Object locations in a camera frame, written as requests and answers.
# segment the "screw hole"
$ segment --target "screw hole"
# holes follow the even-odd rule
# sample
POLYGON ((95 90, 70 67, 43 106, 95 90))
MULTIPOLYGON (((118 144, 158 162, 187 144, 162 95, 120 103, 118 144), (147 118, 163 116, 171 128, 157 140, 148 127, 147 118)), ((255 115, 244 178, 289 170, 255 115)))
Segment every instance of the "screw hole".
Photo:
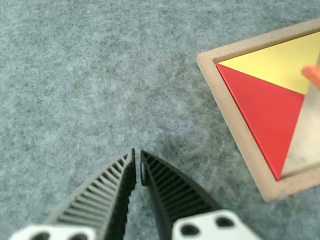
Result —
POLYGON ((77 234, 70 238, 70 240, 87 240, 87 236, 84 234, 77 234))
POLYGON ((48 240, 49 236, 50 236, 49 233, 44 231, 44 232, 40 232, 37 235, 33 236, 31 238, 31 240, 48 240))
POLYGON ((183 225, 181 228, 181 233, 184 236, 192 236, 197 235, 199 233, 199 229, 191 224, 183 225))
POLYGON ((219 217, 215 222, 221 228, 231 227, 234 225, 234 222, 226 217, 219 217))

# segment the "white surface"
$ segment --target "white surface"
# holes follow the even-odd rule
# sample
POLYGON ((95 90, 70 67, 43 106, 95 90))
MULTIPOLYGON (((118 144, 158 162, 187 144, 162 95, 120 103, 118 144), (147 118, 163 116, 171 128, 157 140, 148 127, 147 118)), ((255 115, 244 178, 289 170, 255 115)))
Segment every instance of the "white surface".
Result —
POLYGON ((239 217, 230 210, 218 210, 177 220, 172 228, 172 240, 261 240, 239 217), (220 227, 216 220, 227 218, 233 226, 220 227), (184 225, 198 228, 197 235, 184 236, 181 229, 184 225))
POLYGON ((87 226, 30 225, 15 232, 9 240, 30 240, 35 235, 46 232, 49 240, 68 240, 77 234, 84 234, 87 240, 95 240, 95 230, 87 226))

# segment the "puzzle board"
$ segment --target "puzzle board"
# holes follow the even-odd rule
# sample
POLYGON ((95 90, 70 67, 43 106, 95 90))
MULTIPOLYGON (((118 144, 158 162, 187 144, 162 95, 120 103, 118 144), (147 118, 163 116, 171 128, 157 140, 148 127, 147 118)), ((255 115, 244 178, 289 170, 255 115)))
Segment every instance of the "puzzle board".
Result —
POLYGON ((266 201, 320 184, 320 158, 312 167, 306 164, 299 168, 292 167, 293 162, 287 158, 309 87, 300 71, 307 64, 316 64, 319 52, 320 18, 317 18, 212 49, 197 57, 266 201))

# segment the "wooden frame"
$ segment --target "wooden frame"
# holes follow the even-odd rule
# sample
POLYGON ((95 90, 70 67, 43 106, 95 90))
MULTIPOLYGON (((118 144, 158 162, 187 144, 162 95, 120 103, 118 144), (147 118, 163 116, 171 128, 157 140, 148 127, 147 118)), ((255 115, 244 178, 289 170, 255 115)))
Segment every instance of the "wooden frame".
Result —
POLYGON ((320 166, 276 181, 216 64, 319 31, 320 18, 316 18, 202 52, 197 56, 198 66, 265 201, 320 185, 320 166))

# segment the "triangle puzzle piece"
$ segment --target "triangle puzzle piece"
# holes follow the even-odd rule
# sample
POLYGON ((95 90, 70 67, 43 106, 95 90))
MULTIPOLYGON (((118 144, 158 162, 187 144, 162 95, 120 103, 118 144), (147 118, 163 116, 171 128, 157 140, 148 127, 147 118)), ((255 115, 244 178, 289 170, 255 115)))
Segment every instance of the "triangle puzzle piece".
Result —
POLYGON ((219 64, 305 95, 309 82, 301 69, 315 64, 319 52, 320 32, 316 32, 219 64))
POLYGON ((216 66, 279 180, 304 95, 220 64, 216 66))

